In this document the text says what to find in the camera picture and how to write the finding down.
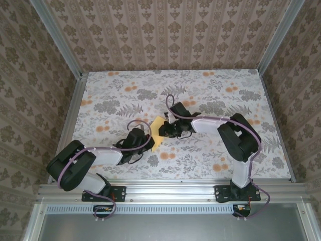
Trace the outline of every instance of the aluminum frame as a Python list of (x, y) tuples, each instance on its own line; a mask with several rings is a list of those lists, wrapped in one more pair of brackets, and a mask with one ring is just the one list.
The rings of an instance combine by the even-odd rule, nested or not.
[(263, 75), (266, 71), (303, 4), (304, 0), (295, 0), (290, 2), (257, 67), (260, 74)]
[(73, 49), (69, 47), (67, 41), (65, 40), (64, 34), (61, 33), (49, 7), (46, 5), (44, 0), (30, 0), (30, 2), (34, 6), (41, 21), (45, 25), (46, 30), (50, 33), (60, 53), (64, 57), (70, 70), (78, 81), (81, 78), (82, 67), (75, 58)]
[[(296, 203), (300, 218), (309, 241), (321, 240), (321, 234), (312, 211), (309, 198), (303, 183), (292, 183), (284, 179), (257, 179), (254, 182), (271, 195), (271, 203)], [(226, 205), (244, 202), (227, 202), (219, 204), (215, 200), (214, 186), (227, 185), (226, 179), (204, 179), (204, 180), (110, 180), (112, 185), (124, 185), (126, 189), (125, 202), (123, 206), (135, 206), (137, 204), (161, 204), (168, 205), (194, 204), (202, 205)], [(24, 241), (37, 241), (46, 214), (47, 206), (50, 204), (71, 204), (72, 206), (84, 206), (92, 204), (106, 204), (108, 202), (82, 202), (83, 190), (74, 189), (64, 192), (56, 185), (41, 185), (38, 191), (36, 204), (27, 228)], [(265, 203), (267, 196), (261, 193), (261, 201)]]
[[(303, 183), (291, 183), (284, 179), (254, 180), (263, 190), (271, 195), (271, 203), (301, 203), (308, 202), (308, 196)], [(228, 179), (204, 180), (123, 180), (111, 179), (111, 185), (126, 186), (126, 203), (135, 204), (219, 204), (214, 195), (215, 185), (229, 185)], [(41, 185), (36, 203), (45, 204), (75, 204), (81, 202), (83, 190), (74, 189), (65, 192), (56, 185)], [(261, 193), (261, 201), (265, 203), (267, 196)]]

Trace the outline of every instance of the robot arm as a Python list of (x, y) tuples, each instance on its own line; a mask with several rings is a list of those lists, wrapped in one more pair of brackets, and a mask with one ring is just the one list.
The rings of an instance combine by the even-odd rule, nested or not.
[[(144, 131), (138, 128), (133, 128), (126, 139), (122, 139), (114, 146), (119, 149), (128, 149), (133, 147), (139, 147), (144, 144), (149, 138), (149, 135), (145, 135)], [(102, 193), (106, 196), (110, 184), (99, 174), (88, 173), (91, 166), (95, 165), (123, 165), (125, 163), (133, 164), (129, 162), (131, 157), (135, 154), (143, 155), (144, 152), (151, 149), (154, 145), (154, 140), (151, 138), (149, 143), (144, 147), (134, 151), (119, 151), (112, 150), (111, 148), (93, 148), (90, 151), (81, 153), (73, 163), (63, 170), (69, 163), (70, 159), (74, 157), (78, 152), (83, 150), (85, 146), (80, 141), (72, 141), (66, 146), (48, 165), (47, 172), (58, 181), (61, 177), (60, 186), (65, 191), (70, 191), (76, 187), (89, 190), (93, 193)]]
[[(201, 113), (190, 114), (181, 102), (175, 103), (171, 111), (184, 117), (195, 117)], [(239, 189), (247, 187), (250, 183), (248, 173), (250, 169), (250, 157), (258, 150), (258, 143), (255, 138), (243, 128), (221, 120), (199, 118), (199, 119), (181, 119), (171, 113), (165, 113), (168, 122), (165, 122), (159, 129), (159, 135), (175, 138), (181, 137), (182, 132), (191, 133), (211, 133), (221, 136), (228, 153), (233, 157), (233, 177), (231, 186), (235, 187), (232, 192), (239, 192)], [(238, 122), (249, 128), (261, 141), (258, 133), (253, 129), (250, 123), (239, 113), (230, 117), (231, 120)]]

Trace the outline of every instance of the ventilation slot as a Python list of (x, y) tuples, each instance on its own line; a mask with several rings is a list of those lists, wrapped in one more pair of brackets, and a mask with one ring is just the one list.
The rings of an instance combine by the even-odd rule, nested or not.
[[(49, 204), (46, 214), (92, 214), (93, 204)], [(233, 213), (232, 204), (117, 204), (116, 214), (215, 214)]]

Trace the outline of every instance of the wire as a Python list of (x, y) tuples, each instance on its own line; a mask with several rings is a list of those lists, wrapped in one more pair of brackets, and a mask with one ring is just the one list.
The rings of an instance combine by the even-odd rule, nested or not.
[(185, 138), (188, 138), (188, 137), (182, 137), (182, 138), (176, 137), (176, 138), (181, 140), (181, 139), (185, 139)]
[[(178, 118), (181, 118), (181, 119), (214, 119), (214, 120), (217, 120), (217, 121), (231, 122), (231, 123), (233, 123), (233, 124), (235, 124), (235, 125), (243, 128), (244, 130), (246, 130), (248, 133), (250, 133), (250, 134), (255, 138), (256, 142), (258, 143), (258, 149), (257, 149), (257, 152), (256, 152), (256, 153), (251, 157), (251, 159), (250, 159), (248, 178), (249, 178), (250, 182), (252, 183), (252, 185), (253, 185), (254, 187), (256, 187), (257, 189), (259, 189), (260, 191), (262, 191), (263, 193), (265, 193), (265, 194), (267, 195), (268, 199), (267, 199), (266, 203), (264, 204), (264, 206), (263, 206), (259, 211), (257, 211), (255, 214), (250, 215), (250, 216), (248, 216), (248, 217), (246, 217), (246, 218), (255, 217), (255, 216), (258, 215), (261, 211), (263, 211), (264, 209), (266, 209), (267, 206), (268, 206), (268, 204), (270, 203), (271, 196), (270, 196), (266, 191), (264, 191), (262, 188), (260, 188), (259, 186), (257, 186), (257, 185), (253, 182), (253, 180), (252, 180), (252, 178), (251, 178), (251, 176), (252, 176), (253, 160), (254, 160), (254, 158), (256, 158), (256, 157), (260, 154), (260, 152), (261, 152), (261, 150), (262, 150), (261, 142), (260, 142), (259, 138), (256, 136), (256, 134), (255, 134), (251, 129), (247, 128), (245, 125), (243, 125), (243, 124), (241, 124), (241, 123), (238, 123), (238, 122), (236, 122), (236, 121), (234, 121), (234, 120), (232, 120), (232, 119), (228, 119), (228, 118), (212, 117), (212, 116), (185, 117), (185, 116), (178, 115), (178, 114), (174, 113), (174, 112), (171, 110), (171, 108), (170, 108), (170, 106), (169, 106), (169, 103), (168, 103), (169, 97), (171, 97), (172, 100), (173, 100), (173, 101), (172, 101), (172, 105), (174, 105), (174, 103), (175, 103), (175, 98), (174, 98), (174, 96), (173, 96), (172, 94), (169, 94), (168, 96), (166, 96), (166, 107), (167, 107), (167, 109), (169, 110), (169, 112), (171, 112), (174, 116), (176, 116), (176, 117), (178, 117)], [(241, 214), (239, 214), (239, 213), (237, 213), (237, 212), (235, 212), (235, 213), (236, 213), (237, 215), (239, 215), (240, 217), (242, 217), (242, 218), (245, 219), (245, 217), (244, 217), (243, 215), (241, 215)]]
[(133, 161), (131, 163), (128, 162), (128, 164), (130, 164), (130, 165), (134, 164), (134, 163), (138, 162), (142, 157), (143, 157), (143, 153), (141, 154), (141, 156), (137, 160), (135, 160), (135, 161)]
[(149, 129), (149, 137), (147, 139), (147, 141), (142, 144), (141, 146), (139, 147), (134, 147), (134, 148), (117, 148), (117, 147), (87, 147), (87, 148), (84, 148), (82, 149), (81, 151), (79, 151), (76, 155), (74, 155), (72, 158), (70, 158), (69, 162), (67, 163), (67, 165), (64, 167), (64, 169), (62, 170), (62, 172), (60, 173), (59, 177), (58, 177), (58, 180), (57, 180), (57, 185), (58, 185), (58, 188), (61, 189), (61, 186), (60, 186), (60, 183), (61, 183), (61, 179), (63, 177), (63, 175), (65, 174), (65, 172), (67, 171), (67, 169), (69, 168), (69, 166), (71, 165), (71, 163), (73, 163), (73, 161), (79, 157), (82, 153), (86, 152), (86, 151), (90, 151), (90, 150), (115, 150), (115, 151), (135, 151), (135, 150), (138, 150), (138, 149), (141, 149), (143, 148), (144, 146), (146, 146), (149, 141), (151, 140), (151, 128), (150, 128), (150, 125), (147, 123), (147, 122), (144, 122), (143, 120), (140, 120), (140, 119), (135, 119), (135, 120), (131, 120), (128, 124), (127, 124), (127, 130), (129, 130), (129, 125), (133, 122), (142, 122), (144, 123), (145, 125), (148, 126), (148, 129)]
[[(105, 217), (105, 218), (103, 218), (103, 219), (111, 218), (111, 217), (114, 215), (114, 213), (116, 212), (116, 208), (117, 208), (116, 202), (115, 202), (114, 200), (110, 199), (109, 197), (105, 197), (105, 196), (102, 196), (102, 195), (98, 195), (98, 194), (93, 193), (93, 192), (88, 191), (88, 190), (85, 190), (85, 192), (87, 192), (88, 194), (90, 194), (90, 195), (92, 195), (92, 196), (94, 196), (94, 197), (100, 197), (100, 198), (106, 199), (106, 200), (109, 201), (109, 202), (112, 202), (112, 204), (113, 204), (113, 210), (112, 210), (112, 212), (111, 212), (107, 217)], [(95, 216), (96, 219), (99, 219), (99, 217), (97, 217), (97, 211), (100, 210), (100, 209), (103, 209), (103, 208), (107, 208), (107, 206), (100, 206), (100, 207), (97, 207), (97, 208), (95, 209), (95, 211), (94, 211), (94, 216)]]

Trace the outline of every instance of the robotic arm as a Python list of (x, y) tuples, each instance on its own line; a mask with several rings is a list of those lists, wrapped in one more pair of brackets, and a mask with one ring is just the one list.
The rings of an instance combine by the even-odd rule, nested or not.
[(233, 157), (233, 176), (228, 186), (215, 186), (215, 197), (218, 202), (252, 201), (261, 200), (259, 189), (256, 188), (249, 178), (251, 158), (258, 151), (258, 142), (255, 137), (241, 126), (249, 129), (261, 142), (261, 137), (253, 129), (250, 123), (239, 113), (230, 117), (232, 122), (209, 118), (191, 118), (200, 115), (196, 112), (191, 114), (181, 102), (175, 103), (170, 108), (170, 113), (165, 116), (168, 121), (159, 129), (159, 135), (169, 138), (181, 137), (182, 132), (219, 134), (228, 153)]
[[(181, 117), (197, 117), (201, 114), (199, 112), (190, 114), (181, 102), (170, 107), (170, 111)], [(215, 197), (218, 202), (248, 201), (249, 197), (251, 201), (260, 200), (259, 190), (248, 177), (249, 169), (251, 168), (249, 158), (258, 151), (258, 142), (252, 134), (234, 123), (249, 129), (260, 142), (261, 138), (241, 114), (236, 113), (230, 117), (230, 120), (234, 123), (227, 122), (226, 119), (224, 121), (222, 118), (185, 119), (176, 117), (172, 113), (165, 113), (165, 116), (168, 121), (165, 121), (159, 128), (160, 136), (178, 138), (182, 136), (183, 132), (190, 132), (191, 134), (197, 132), (211, 133), (215, 135), (218, 133), (221, 136), (227, 151), (234, 158), (234, 172), (230, 185), (214, 187)], [(121, 149), (139, 147), (146, 143), (148, 138), (149, 135), (145, 135), (143, 130), (133, 128), (126, 139), (120, 140), (114, 146)], [(101, 196), (108, 196), (111, 192), (109, 182), (99, 174), (88, 173), (89, 168), (92, 165), (135, 163), (140, 160), (143, 152), (151, 149), (153, 145), (154, 141), (151, 138), (146, 146), (134, 151), (92, 148), (90, 151), (81, 153), (63, 173), (70, 158), (85, 148), (80, 141), (72, 141), (48, 164), (47, 171), (55, 180), (62, 176), (60, 186), (65, 191), (78, 187)], [(131, 157), (135, 154), (139, 154), (141, 157), (134, 162), (130, 162)]]
[[(133, 128), (126, 139), (118, 141), (114, 146), (119, 149), (130, 149), (142, 146), (146, 143), (149, 135), (139, 128)], [(151, 149), (154, 145), (153, 138), (142, 148), (133, 151), (119, 151), (112, 148), (92, 148), (90, 151), (81, 153), (73, 163), (62, 174), (64, 168), (70, 159), (82, 151), (85, 146), (80, 141), (72, 141), (66, 146), (48, 165), (47, 172), (58, 181), (61, 177), (60, 186), (65, 191), (71, 191), (76, 187), (83, 190), (89, 190), (93, 193), (107, 196), (110, 191), (109, 182), (99, 174), (88, 173), (93, 165), (123, 165), (125, 163), (133, 164), (140, 160), (143, 153)], [(134, 162), (130, 162), (132, 156), (141, 155)]]

